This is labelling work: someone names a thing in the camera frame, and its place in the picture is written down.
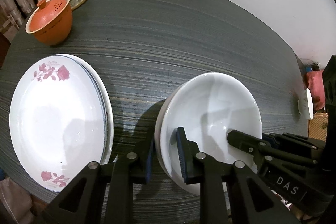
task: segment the small white cup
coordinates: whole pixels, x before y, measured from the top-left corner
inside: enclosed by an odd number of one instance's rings
[[[306,89],[297,102],[299,112],[308,120],[313,119],[313,100],[310,90]]]

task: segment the dark wood grain table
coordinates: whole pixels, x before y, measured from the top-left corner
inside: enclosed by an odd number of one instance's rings
[[[39,59],[58,53],[86,60],[107,88],[115,122],[110,160],[144,139],[173,90],[205,72],[229,74],[250,90],[264,133],[307,136],[307,120],[297,109],[304,87],[295,54],[246,10],[228,0],[87,0],[73,12],[62,45],[45,46],[23,25],[0,71],[0,167],[46,202],[56,193],[35,183],[20,165],[8,118],[21,76]],[[136,185],[133,197],[136,223],[199,217],[199,197],[169,179],[157,159],[151,182]]]

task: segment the white lettering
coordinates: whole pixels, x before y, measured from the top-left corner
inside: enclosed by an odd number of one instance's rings
[[[289,182],[284,186],[284,188],[288,190],[288,187],[289,187]]]
[[[295,195],[296,194],[296,190],[299,189],[299,187],[294,187],[293,190],[291,191],[291,194]]]
[[[283,180],[284,180],[284,179],[283,179],[282,177],[279,177],[278,180],[277,180],[277,183],[278,183],[278,184],[281,184],[281,183],[283,182]]]

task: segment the bowl rim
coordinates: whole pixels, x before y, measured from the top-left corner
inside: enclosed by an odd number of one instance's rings
[[[58,15],[57,15],[55,18],[57,18],[57,17],[64,11],[64,9],[69,5],[70,0],[66,0],[66,1],[67,1],[66,5],[63,7],[63,9],[58,13]],[[42,26],[41,28],[39,28],[39,29],[37,29],[37,30],[31,32],[31,31],[30,31],[30,23],[31,23],[31,20],[33,19],[35,13],[36,13],[39,9],[40,9],[40,8],[38,7],[38,8],[31,14],[31,16],[29,17],[29,19],[28,19],[28,21],[27,21],[27,24],[26,24],[26,33],[36,33],[36,32],[38,32],[39,30],[43,29],[45,26],[47,26],[50,22],[52,22],[52,21],[55,19],[55,18],[53,18],[52,20],[50,20],[49,22],[47,22],[44,26]]]
[[[178,90],[178,92],[176,92],[176,94],[174,95],[174,97],[171,99],[171,101],[169,102],[169,105],[164,113],[164,116],[163,116],[163,120],[162,120],[162,125],[161,125],[161,131],[160,131],[160,150],[161,150],[161,157],[162,157],[162,161],[163,161],[163,164],[164,166],[166,167],[166,170],[167,170],[167,173],[169,174],[169,176],[172,178],[171,176],[171,172],[172,172],[172,168],[170,168],[170,171],[168,170],[167,168],[167,165],[168,165],[168,159],[167,159],[167,155],[169,157],[169,149],[167,149],[167,146],[166,148],[163,148],[163,138],[164,138],[164,134],[162,134],[162,128],[165,128],[166,125],[167,125],[167,113],[170,111],[170,108],[171,108],[171,105],[177,100],[178,98],[178,94],[180,92],[182,92],[182,90],[186,89],[187,86],[189,86],[188,84],[191,83],[192,81],[196,81],[198,80],[199,78],[201,77],[205,77],[207,75],[219,75],[220,77],[226,77],[226,78],[231,78],[231,79],[234,79],[235,81],[239,82],[242,86],[244,86],[246,88],[246,90],[249,92],[249,94],[252,96],[255,104],[256,104],[256,107],[258,109],[258,116],[259,116],[259,124],[260,124],[260,138],[262,136],[262,133],[263,133],[263,123],[262,123],[262,120],[261,120],[261,115],[260,115],[260,110],[259,110],[259,107],[258,107],[258,104],[257,102],[255,101],[252,93],[249,91],[249,89],[242,83],[240,82],[238,79],[236,79],[235,77],[231,76],[231,75],[228,75],[228,74],[225,74],[225,73],[220,73],[220,72],[207,72],[207,73],[203,73],[201,75],[197,75],[196,77],[190,79],[189,81],[187,81],[186,83],[182,84],[180,89]]]

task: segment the stack of plates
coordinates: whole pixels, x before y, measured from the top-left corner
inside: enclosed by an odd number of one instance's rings
[[[232,164],[253,158],[230,146],[226,136],[235,129],[262,137],[261,117],[256,101],[237,79],[222,73],[198,75],[178,87],[165,101],[155,125],[155,147],[160,165],[181,188],[200,194],[199,184],[185,184],[176,145],[176,129],[184,127],[188,140],[198,144],[216,160]]]
[[[106,164],[113,114],[97,72],[60,54],[32,65],[19,81],[9,128],[17,158],[43,187],[60,192],[89,162]]]

